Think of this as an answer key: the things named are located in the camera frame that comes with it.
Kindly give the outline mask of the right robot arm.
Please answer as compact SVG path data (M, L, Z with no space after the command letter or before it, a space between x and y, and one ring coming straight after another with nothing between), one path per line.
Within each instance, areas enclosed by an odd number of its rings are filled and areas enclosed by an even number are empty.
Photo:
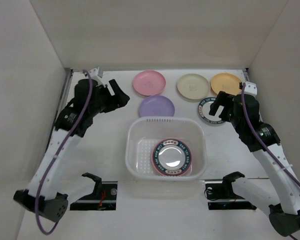
M292 236L300 230L300 182L285 157L276 131L260 120L260 104L252 95L221 91L209 114L214 116L220 106L223 110L219 117L232 124L239 139L263 167L276 193L268 193L235 171L224 176L212 190L211 200L242 197L268 216L279 235Z

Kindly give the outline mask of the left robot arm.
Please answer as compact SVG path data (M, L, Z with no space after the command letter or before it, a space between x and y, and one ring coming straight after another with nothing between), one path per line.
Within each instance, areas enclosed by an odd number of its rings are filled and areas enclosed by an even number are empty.
M129 100L115 79L107 85L98 84L93 79L79 80L74 97L55 121L39 168L28 186L14 193L13 200L26 210L57 223L71 204L69 195L59 192L71 151L82 140L97 114L122 108Z

